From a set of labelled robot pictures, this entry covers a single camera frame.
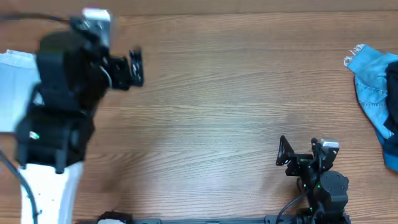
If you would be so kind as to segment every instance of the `light blue fabric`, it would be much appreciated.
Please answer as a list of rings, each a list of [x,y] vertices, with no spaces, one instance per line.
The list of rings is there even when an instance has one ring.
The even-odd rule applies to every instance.
[[[365,45],[347,66],[355,74],[356,94],[363,111],[384,139],[394,135],[384,126],[389,116],[385,71],[391,62],[396,61],[398,55],[383,54]]]

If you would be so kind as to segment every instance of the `wooden table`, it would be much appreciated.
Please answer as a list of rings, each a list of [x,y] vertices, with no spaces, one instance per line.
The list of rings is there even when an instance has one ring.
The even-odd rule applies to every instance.
[[[146,83],[101,102],[74,219],[113,209],[169,220],[277,214],[298,195],[275,166],[284,134],[297,152],[312,137],[337,139],[333,170],[349,178],[353,223],[396,223],[398,176],[384,167],[343,59],[357,44],[398,53],[398,12],[117,19],[113,53],[141,46]],[[4,25],[0,49],[33,52],[54,29],[63,26]],[[1,144],[12,156],[11,136]],[[1,174],[0,222],[19,223],[19,183]]]

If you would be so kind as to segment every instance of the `white fringe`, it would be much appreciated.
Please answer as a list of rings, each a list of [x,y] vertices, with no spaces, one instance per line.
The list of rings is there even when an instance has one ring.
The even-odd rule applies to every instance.
[[[360,52],[364,46],[365,46],[364,44],[358,44],[357,46],[354,47],[353,50],[349,50],[353,54],[353,56],[347,56],[344,58],[344,66],[347,67],[351,63],[351,61],[355,58],[355,55],[357,55],[358,52]]]

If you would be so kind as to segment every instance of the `blue denim fabric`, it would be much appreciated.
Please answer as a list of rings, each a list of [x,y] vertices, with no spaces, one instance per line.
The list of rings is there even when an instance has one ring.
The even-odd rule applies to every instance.
[[[394,135],[384,126],[389,116],[385,71],[391,62],[396,61],[398,55],[383,54],[365,45],[347,66],[355,74],[356,94],[363,111],[384,139]]]

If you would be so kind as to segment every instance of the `wood grain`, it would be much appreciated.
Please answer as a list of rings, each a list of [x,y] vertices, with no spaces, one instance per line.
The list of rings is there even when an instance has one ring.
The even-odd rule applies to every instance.
[[[262,12],[394,11],[396,0],[3,0],[0,8],[62,16],[79,15],[84,7],[109,9],[116,16],[232,14]]]
[[[384,167],[343,59],[362,43],[398,53],[398,12],[118,20],[113,53],[140,45],[147,82],[101,102],[75,219],[112,209],[168,220],[277,214],[297,196],[295,179],[275,166],[284,134],[298,152],[312,137],[339,140],[333,169],[349,178],[353,223],[396,222],[398,178]],[[32,52],[40,36],[63,27],[2,29],[12,32],[2,32],[0,49]],[[1,141],[11,156],[12,138]],[[1,172],[0,217],[18,223],[19,185]]]

